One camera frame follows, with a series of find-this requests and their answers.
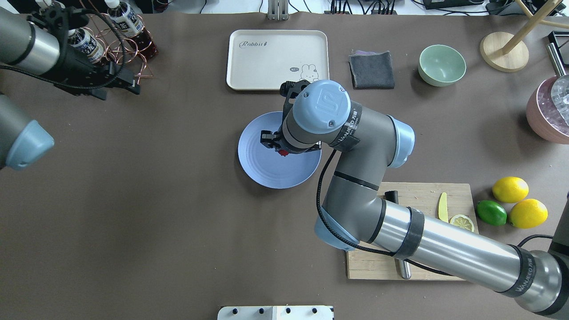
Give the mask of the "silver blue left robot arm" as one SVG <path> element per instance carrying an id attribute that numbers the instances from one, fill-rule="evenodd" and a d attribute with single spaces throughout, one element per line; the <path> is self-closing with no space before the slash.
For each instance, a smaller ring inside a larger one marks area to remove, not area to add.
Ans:
<path id="1" fill-rule="evenodd" d="M 86 53 L 71 46 L 68 32 L 87 26 L 89 16 L 106 19 L 87 8 L 48 7 L 26 18 L 1 9 L 1 70 L 49 83 L 71 95 L 105 100 L 106 89 L 140 93 L 134 73 L 125 63 L 99 66 Z M 54 138 L 1 93 L 1 167 L 21 171 L 43 157 Z"/>

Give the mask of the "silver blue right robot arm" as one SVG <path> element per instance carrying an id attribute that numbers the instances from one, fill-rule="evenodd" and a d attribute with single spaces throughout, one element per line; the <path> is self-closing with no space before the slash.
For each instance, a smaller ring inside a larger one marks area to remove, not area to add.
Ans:
<path id="1" fill-rule="evenodd" d="M 378 254 L 429 271 L 463 278 L 513 298 L 521 308 L 551 319 L 568 318 L 568 209 L 549 249 L 527 251 L 425 216 L 378 196 L 387 168 L 402 166 L 414 147 L 409 125 L 352 101 L 335 81 L 284 82 L 282 124 L 264 130 L 260 143 L 279 154 L 340 151 L 325 200 L 317 210 L 329 245 L 359 243 Z"/>

